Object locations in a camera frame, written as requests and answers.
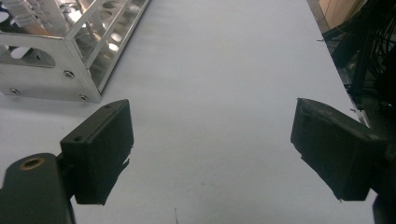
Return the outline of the metal test tube rack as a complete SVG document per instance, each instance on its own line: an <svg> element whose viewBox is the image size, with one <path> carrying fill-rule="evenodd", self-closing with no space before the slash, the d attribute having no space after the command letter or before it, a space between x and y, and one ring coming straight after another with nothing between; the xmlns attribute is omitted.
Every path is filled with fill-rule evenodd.
<svg viewBox="0 0 396 224"><path fill-rule="evenodd" d="M0 92L98 103L150 0L25 0L49 35L30 35L0 0Z"/></svg>

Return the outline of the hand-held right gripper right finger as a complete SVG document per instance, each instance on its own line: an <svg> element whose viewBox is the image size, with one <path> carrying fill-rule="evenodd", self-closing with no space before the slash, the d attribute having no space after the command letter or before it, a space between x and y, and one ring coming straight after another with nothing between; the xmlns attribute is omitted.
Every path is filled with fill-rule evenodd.
<svg viewBox="0 0 396 224"><path fill-rule="evenodd" d="M363 201L387 139L337 109L300 98L290 141L336 198Z"/></svg>

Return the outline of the light wooden desk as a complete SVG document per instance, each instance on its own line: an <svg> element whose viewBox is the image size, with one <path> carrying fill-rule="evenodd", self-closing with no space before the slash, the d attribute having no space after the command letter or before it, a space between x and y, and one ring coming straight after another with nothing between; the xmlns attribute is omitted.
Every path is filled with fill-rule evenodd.
<svg viewBox="0 0 396 224"><path fill-rule="evenodd" d="M319 0L325 21L334 28L349 20L362 7L366 0Z"/></svg>

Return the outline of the orange capped test tube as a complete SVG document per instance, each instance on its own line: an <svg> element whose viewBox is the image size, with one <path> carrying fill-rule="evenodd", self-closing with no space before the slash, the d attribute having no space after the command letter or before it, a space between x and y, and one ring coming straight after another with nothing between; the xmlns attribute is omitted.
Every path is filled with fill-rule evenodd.
<svg viewBox="0 0 396 224"><path fill-rule="evenodd" d="M49 35L25 0L2 0L17 25L30 35Z"/></svg>

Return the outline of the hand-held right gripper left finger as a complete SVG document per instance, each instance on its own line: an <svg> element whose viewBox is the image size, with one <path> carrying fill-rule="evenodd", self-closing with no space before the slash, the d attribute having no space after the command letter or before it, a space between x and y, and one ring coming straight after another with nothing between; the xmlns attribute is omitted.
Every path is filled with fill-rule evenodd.
<svg viewBox="0 0 396 224"><path fill-rule="evenodd" d="M129 101L100 107L61 141L66 163L75 168L79 204L104 204L129 164L134 133Z"/></svg>

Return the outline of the white table cover board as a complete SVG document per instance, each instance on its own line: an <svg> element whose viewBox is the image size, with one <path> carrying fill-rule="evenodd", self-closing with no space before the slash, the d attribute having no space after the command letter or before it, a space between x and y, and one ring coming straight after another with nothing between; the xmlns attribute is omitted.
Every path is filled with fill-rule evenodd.
<svg viewBox="0 0 396 224"><path fill-rule="evenodd" d="M373 224L290 141L299 98L351 114L306 0L150 0L101 95L54 68L47 95L0 93L0 185L8 166L61 139L100 106L126 99L134 148L105 205L79 224Z"/></svg>

